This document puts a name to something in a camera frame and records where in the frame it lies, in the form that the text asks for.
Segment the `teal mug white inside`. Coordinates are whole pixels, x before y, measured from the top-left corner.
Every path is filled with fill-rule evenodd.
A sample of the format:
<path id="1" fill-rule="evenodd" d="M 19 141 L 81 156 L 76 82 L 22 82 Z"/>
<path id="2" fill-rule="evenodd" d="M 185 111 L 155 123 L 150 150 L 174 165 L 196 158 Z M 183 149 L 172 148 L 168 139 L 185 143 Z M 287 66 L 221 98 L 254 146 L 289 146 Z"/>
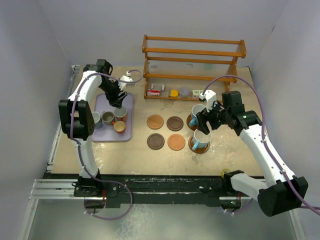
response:
<path id="1" fill-rule="evenodd" d="M 206 106 L 203 104 L 197 104 L 191 109 L 191 120 L 189 121 L 190 127 L 198 126 L 199 121 L 197 118 L 197 113 L 201 112 L 203 109 L 206 109 Z"/>

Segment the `ringed brown wooden coaster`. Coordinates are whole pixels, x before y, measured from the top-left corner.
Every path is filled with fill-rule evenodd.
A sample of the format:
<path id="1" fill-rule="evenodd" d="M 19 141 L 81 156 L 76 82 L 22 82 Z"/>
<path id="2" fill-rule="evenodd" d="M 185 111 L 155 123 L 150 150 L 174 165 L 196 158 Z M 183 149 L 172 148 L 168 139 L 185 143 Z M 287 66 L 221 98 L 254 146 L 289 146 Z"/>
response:
<path id="1" fill-rule="evenodd" d="M 192 130 L 195 131 L 198 127 L 198 120 L 192 114 L 189 114 L 186 119 L 187 126 Z"/>

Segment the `brown red mug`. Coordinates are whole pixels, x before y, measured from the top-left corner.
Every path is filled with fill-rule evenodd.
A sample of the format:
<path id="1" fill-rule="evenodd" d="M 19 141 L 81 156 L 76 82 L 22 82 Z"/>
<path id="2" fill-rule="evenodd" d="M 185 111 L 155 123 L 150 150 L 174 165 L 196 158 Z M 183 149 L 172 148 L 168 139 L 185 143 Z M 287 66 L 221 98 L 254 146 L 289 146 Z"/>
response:
<path id="1" fill-rule="evenodd" d="M 121 108 L 115 108 L 113 114 L 118 121 L 126 123 L 128 120 L 128 110 L 124 106 L 122 106 Z"/>

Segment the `light blue tall mug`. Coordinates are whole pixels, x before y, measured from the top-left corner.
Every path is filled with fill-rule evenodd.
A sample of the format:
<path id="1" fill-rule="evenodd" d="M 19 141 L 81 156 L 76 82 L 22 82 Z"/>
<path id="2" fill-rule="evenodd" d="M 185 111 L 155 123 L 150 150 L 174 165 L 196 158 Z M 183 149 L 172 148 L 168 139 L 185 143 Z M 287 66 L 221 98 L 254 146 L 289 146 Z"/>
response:
<path id="1" fill-rule="evenodd" d="M 202 149 L 207 147 L 207 145 L 210 143 L 210 140 L 212 138 L 212 133 L 209 132 L 208 134 L 203 133 L 202 131 L 196 129 L 193 133 L 192 137 L 192 150 L 195 151 L 197 149 Z"/>

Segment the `orange copper small cup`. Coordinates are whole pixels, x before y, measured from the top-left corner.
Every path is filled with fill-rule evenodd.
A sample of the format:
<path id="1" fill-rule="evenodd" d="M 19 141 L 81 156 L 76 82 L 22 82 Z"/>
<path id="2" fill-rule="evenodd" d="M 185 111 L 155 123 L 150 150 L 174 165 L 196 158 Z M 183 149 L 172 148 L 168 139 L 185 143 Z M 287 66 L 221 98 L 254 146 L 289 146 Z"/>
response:
<path id="1" fill-rule="evenodd" d="M 126 131 L 126 123 L 124 121 L 114 121 L 112 122 L 113 129 L 118 134 L 123 134 Z"/>

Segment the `dark walnut coaster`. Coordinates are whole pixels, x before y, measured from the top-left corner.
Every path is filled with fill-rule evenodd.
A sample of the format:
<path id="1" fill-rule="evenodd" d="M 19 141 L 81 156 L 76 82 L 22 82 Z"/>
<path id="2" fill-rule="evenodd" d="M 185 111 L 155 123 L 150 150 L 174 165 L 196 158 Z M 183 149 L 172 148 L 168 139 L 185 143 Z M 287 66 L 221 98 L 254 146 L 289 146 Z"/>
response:
<path id="1" fill-rule="evenodd" d="M 178 116 L 171 116 L 166 121 L 166 126 L 168 127 L 169 130 L 177 132 L 183 128 L 184 122 Z"/>

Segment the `grey blue mug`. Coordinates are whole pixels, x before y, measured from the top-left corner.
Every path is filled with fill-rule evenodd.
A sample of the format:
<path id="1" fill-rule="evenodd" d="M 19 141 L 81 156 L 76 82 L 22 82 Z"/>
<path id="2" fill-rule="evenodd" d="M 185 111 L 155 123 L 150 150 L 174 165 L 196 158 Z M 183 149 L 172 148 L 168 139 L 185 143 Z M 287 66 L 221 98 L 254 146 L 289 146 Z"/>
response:
<path id="1" fill-rule="evenodd" d="M 100 113 L 93 111 L 92 113 L 93 121 L 94 121 L 94 127 L 96 129 L 100 129 L 103 127 L 102 117 Z"/>

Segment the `orange terracotta coaster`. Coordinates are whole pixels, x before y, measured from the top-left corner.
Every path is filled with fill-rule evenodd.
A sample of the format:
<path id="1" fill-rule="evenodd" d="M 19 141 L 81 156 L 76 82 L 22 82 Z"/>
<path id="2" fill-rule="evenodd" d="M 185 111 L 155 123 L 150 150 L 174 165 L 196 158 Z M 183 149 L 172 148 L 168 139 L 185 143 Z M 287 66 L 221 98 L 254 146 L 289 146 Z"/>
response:
<path id="1" fill-rule="evenodd" d="M 174 151 L 182 150 L 185 147 L 185 138 L 180 134 L 172 134 L 168 137 L 167 144 Z"/>

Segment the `light wood coaster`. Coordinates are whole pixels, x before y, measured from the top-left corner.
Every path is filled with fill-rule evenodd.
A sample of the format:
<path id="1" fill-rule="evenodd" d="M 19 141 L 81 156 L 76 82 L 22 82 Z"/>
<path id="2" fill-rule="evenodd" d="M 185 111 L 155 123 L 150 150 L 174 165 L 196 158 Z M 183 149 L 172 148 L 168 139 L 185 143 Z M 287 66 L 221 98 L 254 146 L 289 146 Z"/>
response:
<path id="1" fill-rule="evenodd" d="M 157 130 L 163 126 L 164 119 L 159 114 L 153 114 L 147 118 L 146 123 L 150 129 Z"/>

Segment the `dark brown coaster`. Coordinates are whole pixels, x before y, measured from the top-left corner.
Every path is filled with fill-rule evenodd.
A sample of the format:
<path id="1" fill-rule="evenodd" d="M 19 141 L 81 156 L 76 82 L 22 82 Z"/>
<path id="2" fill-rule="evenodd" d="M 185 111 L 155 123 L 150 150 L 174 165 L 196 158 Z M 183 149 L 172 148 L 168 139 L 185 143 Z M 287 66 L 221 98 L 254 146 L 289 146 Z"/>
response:
<path id="1" fill-rule="evenodd" d="M 164 146 L 164 144 L 165 144 L 165 139 L 159 133 L 153 133 L 149 135 L 147 138 L 147 145 L 152 150 L 159 150 Z"/>

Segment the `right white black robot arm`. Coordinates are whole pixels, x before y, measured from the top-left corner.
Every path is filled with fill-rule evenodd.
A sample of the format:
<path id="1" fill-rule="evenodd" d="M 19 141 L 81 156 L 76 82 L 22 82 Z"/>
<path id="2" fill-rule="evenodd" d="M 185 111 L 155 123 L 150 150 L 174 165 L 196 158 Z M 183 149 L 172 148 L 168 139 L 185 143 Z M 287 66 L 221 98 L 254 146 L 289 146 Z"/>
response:
<path id="1" fill-rule="evenodd" d="M 224 92 L 219 102 L 214 91 L 206 90 L 198 98 L 206 107 L 196 114 L 197 129 L 208 135 L 227 125 L 247 145 L 263 172 L 264 180 L 250 177 L 241 170 L 225 173 L 223 192 L 228 196 L 241 192 L 251 197 L 268 217 L 301 207 L 309 186 L 307 180 L 296 177 L 282 159 L 273 160 L 278 154 L 273 146 L 265 146 L 270 141 L 263 133 L 262 121 L 255 111 L 245 110 L 241 93 Z"/>

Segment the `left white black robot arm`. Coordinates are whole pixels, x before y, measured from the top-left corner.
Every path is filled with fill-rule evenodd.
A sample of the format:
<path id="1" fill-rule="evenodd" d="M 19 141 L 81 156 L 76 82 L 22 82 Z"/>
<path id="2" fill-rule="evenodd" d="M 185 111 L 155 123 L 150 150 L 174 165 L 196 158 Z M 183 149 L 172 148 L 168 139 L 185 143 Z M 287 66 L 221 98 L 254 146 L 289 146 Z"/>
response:
<path id="1" fill-rule="evenodd" d="M 97 89 L 101 89 L 109 104 L 120 108 L 127 96 L 124 88 L 133 81 L 129 72 L 120 79 L 111 76 L 112 72 L 113 66 L 105 59 L 98 59 L 96 64 L 87 64 L 74 92 L 68 99 L 58 103 L 62 132 L 72 141 L 80 164 L 74 187 L 78 191 L 87 191 L 91 196 L 98 196 L 103 191 L 92 148 L 96 123 L 90 108 L 91 98 Z"/>

